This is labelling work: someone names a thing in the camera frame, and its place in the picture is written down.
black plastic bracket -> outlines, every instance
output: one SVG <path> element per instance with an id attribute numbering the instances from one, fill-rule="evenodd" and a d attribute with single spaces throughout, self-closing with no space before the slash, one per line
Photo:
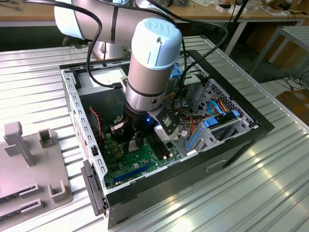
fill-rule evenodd
<path id="1" fill-rule="evenodd" d="M 96 183 L 96 174 L 93 171 L 89 161 L 84 161 L 84 166 L 81 168 L 81 170 L 95 215 L 98 216 L 105 214 L 108 206 L 105 198 L 99 191 L 98 185 Z"/>

metal slotted table surface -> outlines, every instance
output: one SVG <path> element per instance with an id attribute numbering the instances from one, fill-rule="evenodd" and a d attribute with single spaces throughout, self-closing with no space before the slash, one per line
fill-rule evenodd
<path id="1" fill-rule="evenodd" d="M 187 37 L 202 55 L 213 44 Z M 85 62 L 86 49 L 48 48 L 0 53 L 0 124 L 19 120 L 24 134 L 55 129 L 74 199 L 7 231 L 102 231 L 81 174 L 82 154 L 69 118 L 59 65 Z M 207 61 L 243 94 L 275 129 L 236 163 L 111 231 L 308 231 L 308 127 L 268 95 L 222 51 Z"/>
<path id="2" fill-rule="evenodd" d="M 309 26 L 282 27 L 281 34 L 309 52 Z"/>

white label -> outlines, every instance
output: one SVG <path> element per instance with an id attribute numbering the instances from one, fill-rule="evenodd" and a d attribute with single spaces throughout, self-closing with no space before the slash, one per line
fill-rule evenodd
<path id="1" fill-rule="evenodd" d="M 101 82 L 102 84 L 110 85 L 112 83 L 121 82 L 120 78 L 124 77 L 119 68 L 115 69 L 106 69 L 100 71 L 100 74 L 94 74 L 93 77 Z M 90 79 L 93 87 L 101 87 L 97 83 L 95 83 L 92 79 Z"/>
<path id="2" fill-rule="evenodd" d="M 297 98 L 300 100 L 306 99 L 306 96 L 302 93 L 295 93 L 295 96 L 297 96 Z"/>
<path id="3" fill-rule="evenodd" d="M 182 136 L 186 136 L 187 133 L 188 133 L 188 132 L 186 132 L 186 131 L 183 130 L 183 131 L 182 131 Z"/>
<path id="4" fill-rule="evenodd" d="M 197 151 L 194 149 L 194 150 L 188 152 L 188 153 L 187 153 L 187 156 L 193 155 L 193 154 L 196 153 L 196 152 L 197 152 Z"/>

green motherboard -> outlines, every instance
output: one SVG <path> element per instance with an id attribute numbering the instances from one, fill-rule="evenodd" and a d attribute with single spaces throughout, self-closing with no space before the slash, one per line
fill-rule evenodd
<path id="1" fill-rule="evenodd" d="M 181 159 L 172 144 L 164 145 L 161 141 L 150 143 L 149 138 L 145 138 L 138 150 L 128 152 L 125 149 L 126 144 L 118 144 L 108 133 L 107 128 L 103 129 L 102 133 L 105 137 L 102 155 L 108 169 L 104 181 L 108 189 Z M 159 156 L 158 153 L 162 152 L 166 155 Z"/>

black computer chassis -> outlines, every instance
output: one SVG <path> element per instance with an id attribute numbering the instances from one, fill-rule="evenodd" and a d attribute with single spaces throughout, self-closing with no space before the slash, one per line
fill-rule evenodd
<path id="1" fill-rule="evenodd" d="M 195 50 L 187 51 L 187 55 L 192 56 L 195 60 L 201 58 L 201 55 Z M 104 61 L 91 62 L 91 64 L 97 63 L 102 63 L 103 66 L 105 66 Z M 249 113 L 259 127 L 237 138 L 228 140 L 224 144 L 216 146 L 206 152 L 197 154 L 186 161 L 178 162 L 163 171 L 143 178 L 129 186 L 106 194 L 105 196 L 103 196 L 102 191 L 100 191 L 100 184 L 96 178 L 95 170 L 87 160 L 84 161 L 82 174 L 94 213 L 97 216 L 105 214 L 108 217 L 108 228 L 127 220 L 194 183 L 231 165 L 274 128 L 274 126 L 206 60 L 202 60 L 199 64 L 210 74 L 209 78 L 215 79 L 231 98 L 236 100 L 237 103 Z M 73 66 L 76 67 L 77 65 L 84 65 L 84 63 L 63 65 L 60 66 L 60 68 L 68 69 Z M 78 72 L 86 72 L 86 68 L 79 69 Z"/>

